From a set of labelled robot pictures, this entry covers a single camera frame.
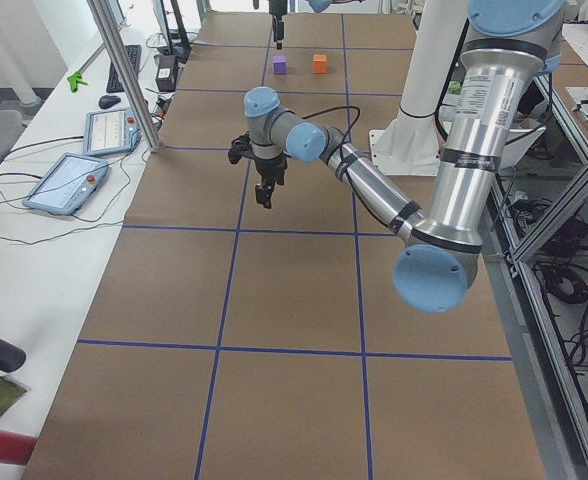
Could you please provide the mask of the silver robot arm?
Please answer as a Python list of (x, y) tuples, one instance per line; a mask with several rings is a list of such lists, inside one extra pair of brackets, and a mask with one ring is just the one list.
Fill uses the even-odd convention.
[(319, 160), (348, 185), (370, 214), (405, 241), (393, 273), (399, 296), (424, 312), (456, 307), (473, 284), (482, 240), (477, 227), (522, 94), (558, 62), (560, 1), (473, 1), (461, 60), (466, 73), (440, 157), (428, 213), (404, 195), (338, 129), (284, 108), (277, 92), (256, 87), (244, 98), (248, 130), (228, 157), (254, 161), (256, 200), (269, 206), (289, 159)]

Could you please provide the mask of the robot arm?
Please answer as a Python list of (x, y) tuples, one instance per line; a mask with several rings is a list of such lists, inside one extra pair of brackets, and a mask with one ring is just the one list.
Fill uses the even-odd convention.
[[(343, 1), (310, 0), (308, 1), (308, 4), (315, 13), (320, 13), (327, 10), (331, 5), (343, 4)], [(287, 0), (268, 1), (268, 13), (271, 15), (272, 20), (273, 41), (277, 50), (281, 50), (283, 48), (283, 40), (285, 37), (284, 17), (288, 14), (288, 12), (289, 7)]]

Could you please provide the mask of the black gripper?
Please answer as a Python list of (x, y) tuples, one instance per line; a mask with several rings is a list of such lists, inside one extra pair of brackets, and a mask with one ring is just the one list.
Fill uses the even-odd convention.
[(260, 183), (255, 185), (256, 202), (265, 209), (271, 209), (274, 186), (285, 185), (287, 158), (285, 155), (277, 155), (269, 159), (256, 158), (254, 164), (261, 177)]
[(287, 14), (287, 0), (269, 0), (268, 12), (272, 18), (273, 41), (277, 49), (282, 49), (285, 31), (283, 17)]

